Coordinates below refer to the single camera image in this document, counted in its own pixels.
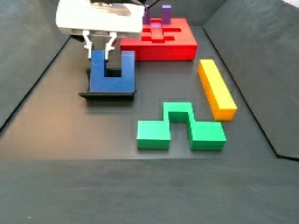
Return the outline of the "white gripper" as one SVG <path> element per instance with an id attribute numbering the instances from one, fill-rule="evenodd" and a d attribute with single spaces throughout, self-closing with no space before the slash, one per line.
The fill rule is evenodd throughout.
<path id="1" fill-rule="evenodd" d="M 91 59 L 94 43 L 92 36 L 110 36 L 106 43 L 106 60 L 115 50 L 114 43 L 120 38 L 139 38 L 143 31 L 146 6 L 137 0 L 127 3 L 107 3 L 99 0 L 60 0 L 56 10 L 56 25 L 66 35 L 82 36 L 86 41 Z"/>

